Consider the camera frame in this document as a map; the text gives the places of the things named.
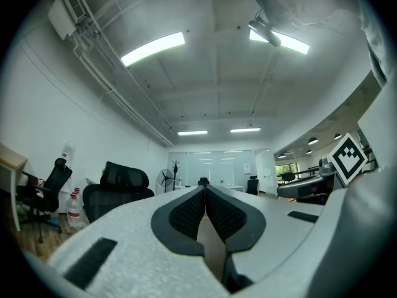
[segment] ceiling light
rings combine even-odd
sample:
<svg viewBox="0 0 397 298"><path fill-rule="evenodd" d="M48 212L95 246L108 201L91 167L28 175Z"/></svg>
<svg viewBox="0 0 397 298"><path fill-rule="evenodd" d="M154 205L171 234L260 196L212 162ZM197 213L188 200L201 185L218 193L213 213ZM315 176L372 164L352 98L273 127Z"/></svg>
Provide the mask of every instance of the ceiling light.
<svg viewBox="0 0 397 298"><path fill-rule="evenodd" d="M258 132L260 128L232 129L230 132Z"/></svg>
<svg viewBox="0 0 397 298"><path fill-rule="evenodd" d="M198 132L178 132L180 136L189 136L189 135L206 135L208 132L206 130L201 130Z"/></svg>
<svg viewBox="0 0 397 298"><path fill-rule="evenodd" d="M316 137L311 137L309 139L309 145L314 145L317 142L318 142L318 139Z"/></svg>
<svg viewBox="0 0 397 298"><path fill-rule="evenodd" d="M167 50L171 47L177 47L182 44L185 44L184 35L182 32L178 32L142 45L127 55L124 55L121 60L125 66L129 66L149 55Z"/></svg>
<svg viewBox="0 0 397 298"><path fill-rule="evenodd" d="M290 48L305 55L309 52L310 46L308 44L303 43L302 41L299 41L293 37L289 37L288 35L284 35L278 32L273 33L281 40L282 47ZM249 31L249 39L254 41L269 42L253 30Z"/></svg>

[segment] window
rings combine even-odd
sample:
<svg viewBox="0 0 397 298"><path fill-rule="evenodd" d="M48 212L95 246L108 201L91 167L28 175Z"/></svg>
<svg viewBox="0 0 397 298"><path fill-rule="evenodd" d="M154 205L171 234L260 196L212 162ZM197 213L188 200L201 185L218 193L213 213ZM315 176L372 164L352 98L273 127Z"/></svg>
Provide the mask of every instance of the window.
<svg viewBox="0 0 397 298"><path fill-rule="evenodd" d="M287 165L275 166L275 172L277 173L277 181L279 183L281 183L283 181L281 180L281 177L278 175L283 174L283 173L289 173L289 172L293 172L293 173L299 172L298 164L295 162L295 163L289 163Z"/></svg>

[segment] black mesh office chair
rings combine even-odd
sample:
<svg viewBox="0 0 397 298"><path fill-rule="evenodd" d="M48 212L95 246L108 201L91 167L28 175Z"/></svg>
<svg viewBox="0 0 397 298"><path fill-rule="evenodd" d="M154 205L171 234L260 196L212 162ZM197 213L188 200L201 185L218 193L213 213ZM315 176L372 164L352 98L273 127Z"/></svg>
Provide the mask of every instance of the black mesh office chair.
<svg viewBox="0 0 397 298"><path fill-rule="evenodd" d="M19 222L20 224L37 222L39 238L38 242L43 243L41 223L53 227L58 227L58 233L62 233L61 227L53 222L49 222L48 214L40 215L40 212L54 212L59 207L58 193L72 175L72 170L66 165L66 160L58 158L55 160L55 166L45 181L44 186L17 186L17 200L30 207L28 218ZM29 181L36 181L36 177L23 172L28 176ZM39 191L43 192L43 197L37 195Z"/></svg>
<svg viewBox="0 0 397 298"><path fill-rule="evenodd" d="M140 169L106 162L100 184L90 184L83 191L84 208L90 223L114 208L154 196L149 179Z"/></svg>
<svg viewBox="0 0 397 298"><path fill-rule="evenodd" d="M253 194L255 196L258 195L259 180L257 178L258 176L250 176L249 180L247 181L247 193Z"/></svg>

